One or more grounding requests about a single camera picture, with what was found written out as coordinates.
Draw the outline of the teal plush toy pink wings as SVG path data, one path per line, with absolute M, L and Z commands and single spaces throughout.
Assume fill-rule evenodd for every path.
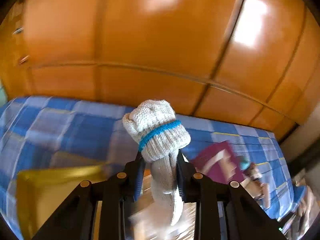
M 238 161 L 240 170 L 242 171 L 247 170 L 251 165 L 251 161 L 245 155 L 238 156 Z

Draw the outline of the white knit glove blue band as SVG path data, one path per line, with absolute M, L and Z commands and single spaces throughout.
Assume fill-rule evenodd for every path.
M 142 102 L 126 113 L 122 122 L 138 144 L 138 152 L 150 164 L 151 192 L 155 203 L 165 211 L 163 222 L 175 225 L 183 211 L 176 179 L 177 156 L 191 142 L 190 134 L 165 100 Z

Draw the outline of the small plush doll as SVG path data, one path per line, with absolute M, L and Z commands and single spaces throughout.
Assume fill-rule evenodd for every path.
M 250 163 L 244 170 L 245 180 L 241 183 L 250 196 L 259 201 L 264 209 L 271 206 L 270 187 L 268 183 L 263 183 L 263 178 L 255 163 Z

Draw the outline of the yellow box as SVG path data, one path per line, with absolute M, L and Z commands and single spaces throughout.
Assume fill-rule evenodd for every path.
M 24 239 L 32 239 L 44 222 L 83 181 L 109 176 L 107 165 L 23 170 L 16 180 L 17 217 Z

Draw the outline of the blue plaid bed sheet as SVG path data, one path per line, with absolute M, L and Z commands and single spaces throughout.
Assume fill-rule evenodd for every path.
M 1 215 L 18 239 L 16 177 L 21 170 L 108 162 L 112 170 L 132 161 L 138 145 L 122 124 L 130 107 L 30 96 L 1 107 Z M 306 188 L 295 186 L 275 135 L 258 128 L 178 115 L 191 136 L 182 151 L 194 159 L 213 143 L 227 141 L 236 155 L 257 164 L 270 187 L 266 213 L 282 219 L 295 211 Z

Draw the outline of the orange wooden wardrobe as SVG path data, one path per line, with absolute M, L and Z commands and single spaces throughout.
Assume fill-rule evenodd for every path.
M 16 0 L 1 81 L 9 98 L 164 99 L 281 139 L 319 103 L 319 25 L 302 0 Z

